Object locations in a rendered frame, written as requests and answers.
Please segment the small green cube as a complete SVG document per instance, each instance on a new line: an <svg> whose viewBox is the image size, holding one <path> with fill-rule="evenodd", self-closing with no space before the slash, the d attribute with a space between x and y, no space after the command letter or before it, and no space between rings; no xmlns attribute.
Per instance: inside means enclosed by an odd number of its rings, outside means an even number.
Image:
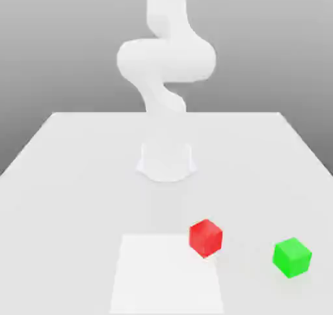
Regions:
<svg viewBox="0 0 333 315"><path fill-rule="evenodd" d="M289 279L307 272L311 259L311 250L295 237L274 246L273 264Z"/></svg>

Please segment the small red cube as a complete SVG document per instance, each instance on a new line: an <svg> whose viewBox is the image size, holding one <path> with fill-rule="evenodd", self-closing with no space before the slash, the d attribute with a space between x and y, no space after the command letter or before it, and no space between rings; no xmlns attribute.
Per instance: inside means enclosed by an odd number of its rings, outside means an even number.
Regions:
<svg viewBox="0 0 333 315"><path fill-rule="evenodd" d="M223 231L209 219L189 228L189 245L202 258L207 258L222 248Z"/></svg>

